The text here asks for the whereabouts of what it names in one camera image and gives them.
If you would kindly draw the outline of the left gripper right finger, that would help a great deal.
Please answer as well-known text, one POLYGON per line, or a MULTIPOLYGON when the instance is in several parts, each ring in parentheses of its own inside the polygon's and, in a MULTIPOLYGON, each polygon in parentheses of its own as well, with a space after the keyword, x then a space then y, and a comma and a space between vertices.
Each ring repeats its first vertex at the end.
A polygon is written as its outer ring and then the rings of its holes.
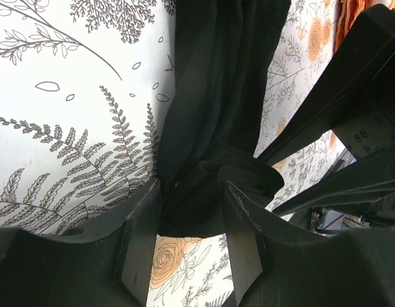
POLYGON ((265 210, 230 180, 222 215, 237 304, 338 302, 328 238, 265 210))

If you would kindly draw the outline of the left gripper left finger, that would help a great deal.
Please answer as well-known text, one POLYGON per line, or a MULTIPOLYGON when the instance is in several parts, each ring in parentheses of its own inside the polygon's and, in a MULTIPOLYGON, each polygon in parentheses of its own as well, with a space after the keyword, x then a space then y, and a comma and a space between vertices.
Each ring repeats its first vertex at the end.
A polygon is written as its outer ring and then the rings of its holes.
POLYGON ((160 217, 160 181, 62 234, 77 286, 67 306, 145 306, 160 217))

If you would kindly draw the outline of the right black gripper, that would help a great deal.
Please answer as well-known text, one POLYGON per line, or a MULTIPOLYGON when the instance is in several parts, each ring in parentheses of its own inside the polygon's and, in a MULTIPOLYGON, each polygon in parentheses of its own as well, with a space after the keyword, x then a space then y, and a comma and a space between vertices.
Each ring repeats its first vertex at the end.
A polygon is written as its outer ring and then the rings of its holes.
POLYGON ((395 224, 395 97, 383 94, 376 100, 365 94, 350 108, 394 51, 395 9, 376 4, 364 10, 287 126, 259 156, 273 166, 333 129, 356 162, 281 204, 274 214, 346 205, 369 224, 395 224))

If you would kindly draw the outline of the orange white patterned cloth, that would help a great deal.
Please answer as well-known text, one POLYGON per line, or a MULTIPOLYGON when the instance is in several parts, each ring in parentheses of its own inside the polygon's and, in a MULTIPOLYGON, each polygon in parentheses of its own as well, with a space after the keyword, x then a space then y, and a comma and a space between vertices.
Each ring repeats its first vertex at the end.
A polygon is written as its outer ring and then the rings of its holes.
POLYGON ((336 52, 348 34, 358 15, 374 5, 381 4, 388 9, 395 8, 395 0, 340 0, 340 12, 336 26, 334 52, 336 52))

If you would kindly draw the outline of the black boxer underwear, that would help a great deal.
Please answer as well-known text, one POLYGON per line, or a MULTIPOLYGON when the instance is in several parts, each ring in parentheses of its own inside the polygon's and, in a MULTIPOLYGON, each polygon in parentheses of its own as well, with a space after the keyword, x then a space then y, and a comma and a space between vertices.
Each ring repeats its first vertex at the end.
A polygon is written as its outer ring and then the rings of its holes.
POLYGON ((176 91, 157 154, 165 237, 224 232, 223 181, 266 205, 284 181, 257 160, 267 70, 289 1, 177 1, 176 91))

